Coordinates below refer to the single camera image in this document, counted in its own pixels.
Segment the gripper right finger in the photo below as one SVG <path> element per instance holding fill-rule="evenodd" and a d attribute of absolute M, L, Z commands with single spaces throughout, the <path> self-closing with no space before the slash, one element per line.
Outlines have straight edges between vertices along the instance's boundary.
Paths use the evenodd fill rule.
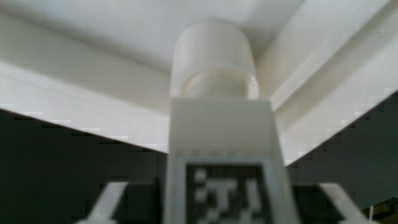
<path fill-rule="evenodd" d="M 343 217 L 338 224 L 379 224 L 370 218 L 364 217 L 341 185 L 336 183 L 320 183 L 320 188 Z"/>

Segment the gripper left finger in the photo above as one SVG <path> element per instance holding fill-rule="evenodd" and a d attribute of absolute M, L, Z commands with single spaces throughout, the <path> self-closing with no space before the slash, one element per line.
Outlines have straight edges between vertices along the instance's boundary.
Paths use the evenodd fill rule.
<path fill-rule="evenodd" d="M 89 216 L 75 224 L 117 224 L 112 216 L 126 187 L 126 182 L 110 182 L 107 184 Z"/>

